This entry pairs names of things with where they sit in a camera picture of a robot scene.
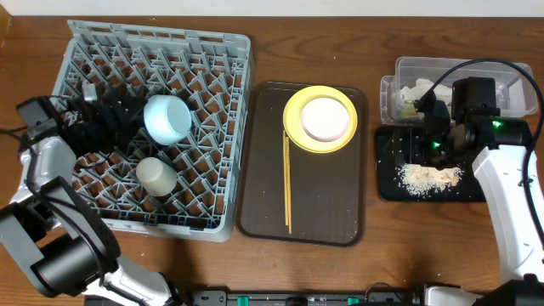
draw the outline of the chopsticks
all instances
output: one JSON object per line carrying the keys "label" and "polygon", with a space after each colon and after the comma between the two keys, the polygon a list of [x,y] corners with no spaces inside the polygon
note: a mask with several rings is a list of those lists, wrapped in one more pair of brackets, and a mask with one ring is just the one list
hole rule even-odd
{"label": "chopsticks", "polygon": [[289,136],[283,131],[283,189],[285,192],[286,226],[289,226],[289,235],[292,232],[291,216],[291,163],[289,159]]}

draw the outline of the white cup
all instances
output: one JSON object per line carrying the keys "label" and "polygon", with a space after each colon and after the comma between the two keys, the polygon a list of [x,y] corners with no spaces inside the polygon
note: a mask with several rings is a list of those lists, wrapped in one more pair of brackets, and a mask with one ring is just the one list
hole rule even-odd
{"label": "white cup", "polygon": [[136,167],[136,176],[152,196],[165,196],[176,187],[177,174],[155,157],[144,158]]}
{"label": "white cup", "polygon": [[173,145],[190,131],[189,107],[176,96],[154,95],[144,107],[144,124],[157,143]]}

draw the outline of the brown tray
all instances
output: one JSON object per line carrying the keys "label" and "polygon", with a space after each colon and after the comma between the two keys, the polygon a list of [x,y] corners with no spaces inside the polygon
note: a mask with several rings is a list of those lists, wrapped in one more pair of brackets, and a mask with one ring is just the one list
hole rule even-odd
{"label": "brown tray", "polygon": [[351,247],[364,234],[366,204],[368,103],[355,89],[337,88],[357,110],[357,130],[346,146],[316,154],[291,142],[292,234],[285,226],[283,109],[307,86],[265,82],[255,89],[242,151],[236,226],[253,238]]}

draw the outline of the table surface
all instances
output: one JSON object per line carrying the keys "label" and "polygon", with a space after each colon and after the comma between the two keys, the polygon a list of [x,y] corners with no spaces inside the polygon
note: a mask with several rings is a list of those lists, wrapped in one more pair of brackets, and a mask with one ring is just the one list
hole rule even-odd
{"label": "table surface", "polygon": [[[362,291],[376,281],[424,281],[470,291],[499,285],[496,240],[485,203],[385,202],[377,196],[372,135],[380,126],[379,84],[400,56],[498,57],[531,66],[544,80],[544,20],[463,18],[85,17],[112,23],[248,35],[264,81],[357,88],[369,100],[366,233],[355,247],[334,248],[246,238],[225,243],[116,232],[124,255],[164,272],[179,288],[231,291]],[[66,17],[15,17],[0,48],[0,127],[22,121],[15,105],[50,94],[71,32]],[[536,117],[527,118],[531,126]],[[542,141],[537,155],[544,154]],[[0,138],[0,202],[9,202],[21,166],[14,140]],[[0,247],[0,303],[81,305],[82,297],[40,296]]]}

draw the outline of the rice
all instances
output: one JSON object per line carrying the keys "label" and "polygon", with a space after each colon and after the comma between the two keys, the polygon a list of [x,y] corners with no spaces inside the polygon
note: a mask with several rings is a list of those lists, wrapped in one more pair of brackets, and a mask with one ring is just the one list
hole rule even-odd
{"label": "rice", "polygon": [[429,191],[444,191],[455,187],[463,171],[459,167],[437,170],[435,167],[405,164],[399,169],[402,185],[413,196],[425,196]]}

